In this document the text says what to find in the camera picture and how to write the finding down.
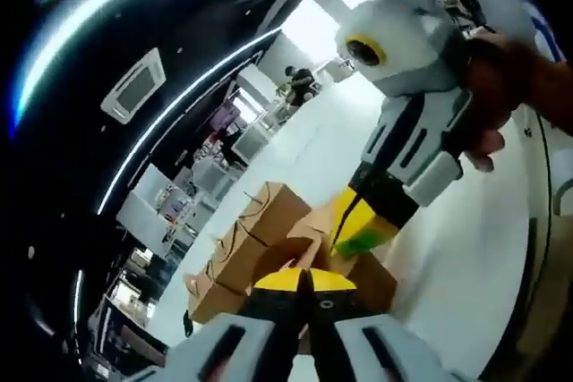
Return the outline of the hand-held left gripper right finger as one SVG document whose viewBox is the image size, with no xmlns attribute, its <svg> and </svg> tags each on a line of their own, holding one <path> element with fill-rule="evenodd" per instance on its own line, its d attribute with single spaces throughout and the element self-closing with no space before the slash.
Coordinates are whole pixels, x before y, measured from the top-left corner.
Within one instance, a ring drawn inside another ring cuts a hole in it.
<svg viewBox="0 0 573 382">
<path fill-rule="evenodd" d="M 308 271 L 308 328 L 321 381 L 451 381 L 437 355 L 386 313 L 368 310 L 340 274 Z"/>
</svg>

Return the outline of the person's right hand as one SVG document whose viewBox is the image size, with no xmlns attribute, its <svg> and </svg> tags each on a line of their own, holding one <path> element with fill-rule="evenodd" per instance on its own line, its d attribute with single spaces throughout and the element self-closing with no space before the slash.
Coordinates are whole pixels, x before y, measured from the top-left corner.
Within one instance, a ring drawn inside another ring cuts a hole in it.
<svg viewBox="0 0 573 382">
<path fill-rule="evenodd" d="M 466 157 L 483 172 L 493 170 L 492 154 L 505 147 L 500 128 L 530 93 L 537 53 L 528 44 L 497 33 L 468 40 L 465 84 L 472 93 L 476 136 Z"/>
</svg>

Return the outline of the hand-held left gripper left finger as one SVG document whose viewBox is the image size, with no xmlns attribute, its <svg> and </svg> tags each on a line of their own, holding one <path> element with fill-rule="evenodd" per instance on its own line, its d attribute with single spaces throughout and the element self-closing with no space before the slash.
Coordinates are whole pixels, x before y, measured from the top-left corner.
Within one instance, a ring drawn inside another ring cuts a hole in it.
<svg viewBox="0 0 573 382">
<path fill-rule="evenodd" d="M 236 313 L 220 313 L 135 381 L 287 381 L 304 327 L 304 271 L 263 277 Z"/>
</svg>

